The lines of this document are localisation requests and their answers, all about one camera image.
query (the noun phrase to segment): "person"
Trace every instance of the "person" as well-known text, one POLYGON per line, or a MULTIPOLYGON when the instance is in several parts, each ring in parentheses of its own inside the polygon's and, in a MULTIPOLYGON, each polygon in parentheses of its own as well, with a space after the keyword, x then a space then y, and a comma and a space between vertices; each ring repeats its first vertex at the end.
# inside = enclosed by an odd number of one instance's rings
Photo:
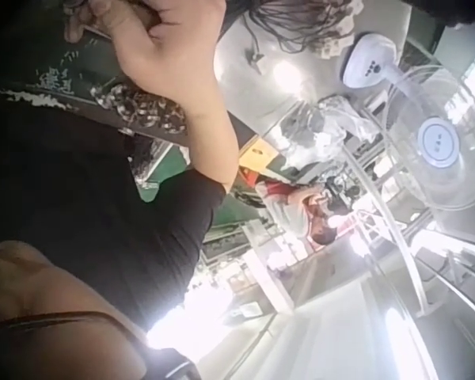
POLYGON ((240 168, 245 182, 255 188, 276 224, 298 238, 307 238, 318 245, 336 240, 337 230, 329 227, 329 198, 323 195, 324 185, 299 187, 240 168))
POLYGON ((123 72, 181 105, 192 168, 144 203, 112 128, 0 104, 0 378, 196 377, 176 352, 149 350, 146 331, 182 302, 238 170, 213 67, 226 2, 144 2, 161 18, 149 30, 121 0, 84 6, 123 72))

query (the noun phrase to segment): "cable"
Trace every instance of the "cable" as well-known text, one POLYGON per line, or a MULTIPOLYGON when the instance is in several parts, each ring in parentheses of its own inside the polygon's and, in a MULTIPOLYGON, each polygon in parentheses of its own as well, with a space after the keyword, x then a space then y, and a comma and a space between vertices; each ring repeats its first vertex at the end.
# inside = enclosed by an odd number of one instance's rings
POLYGON ((243 15, 243 24, 245 25, 246 30, 250 33, 250 36, 252 37, 253 41, 253 54, 254 55, 259 55, 260 54, 260 45, 259 45, 259 39, 257 38, 257 35, 253 32, 253 30, 250 28, 250 25, 248 24, 248 20, 246 20, 246 15, 243 15))
POLYGON ((282 51, 296 54, 306 49, 321 50, 326 41, 350 36, 335 28, 352 14, 352 0, 253 0, 250 20, 273 35, 282 51))
POLYGON ((420 278, 420 280, 421 280, 423 283, 428 283, 429 281, 431 281, 432 279, 434 279, 436 276, 440 276, 440 275, 442 274, 442 272, 445 270, 445 268, 447 267, 448 264, 449 264, 449 259, 448 259, 448 258, 445 258, 445 260, 443 261, 442 267, 441 267, 438 271, 435 271, 435 274, 429 276, 429 277, 426 278, 426 279, 420 278))

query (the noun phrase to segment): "black sleeve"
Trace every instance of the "black sleeve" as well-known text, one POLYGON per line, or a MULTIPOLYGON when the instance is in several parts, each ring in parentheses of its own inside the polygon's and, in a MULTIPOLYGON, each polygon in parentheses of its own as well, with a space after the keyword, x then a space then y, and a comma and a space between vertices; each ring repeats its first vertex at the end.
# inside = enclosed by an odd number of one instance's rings
POLYGON ((149 204, 164 242, 172 246, 172 259, 193 268, 199 259, 204 236, 226 192, 222 184, 194 169, 186 170, 161 183, 149 204))

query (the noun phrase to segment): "black t-shirt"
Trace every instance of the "black t-shirt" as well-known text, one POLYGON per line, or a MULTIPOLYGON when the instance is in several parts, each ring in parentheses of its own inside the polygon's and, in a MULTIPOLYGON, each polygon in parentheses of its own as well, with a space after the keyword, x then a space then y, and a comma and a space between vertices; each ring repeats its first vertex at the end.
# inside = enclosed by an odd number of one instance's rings
POLYGON ((145 203, 112 128, 51 109, 4 110, 0 241, 34 246, 148 330, 183 301, 223 186, 191 169, 145 203))

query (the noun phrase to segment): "white fan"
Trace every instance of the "white fan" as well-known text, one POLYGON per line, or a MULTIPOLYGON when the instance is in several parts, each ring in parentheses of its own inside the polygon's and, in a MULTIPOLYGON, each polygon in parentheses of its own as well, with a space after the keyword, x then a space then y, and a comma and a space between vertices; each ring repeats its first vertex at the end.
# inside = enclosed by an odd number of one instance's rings
POLYGON ((369 34, 354 47, 343 82, 351 88, 392 84, 384 110, 387 153, 402 169, 396 180, 428 206, 462 210, 475 204, 475 98, 441 66, 404 73, 396 48, 369 34))

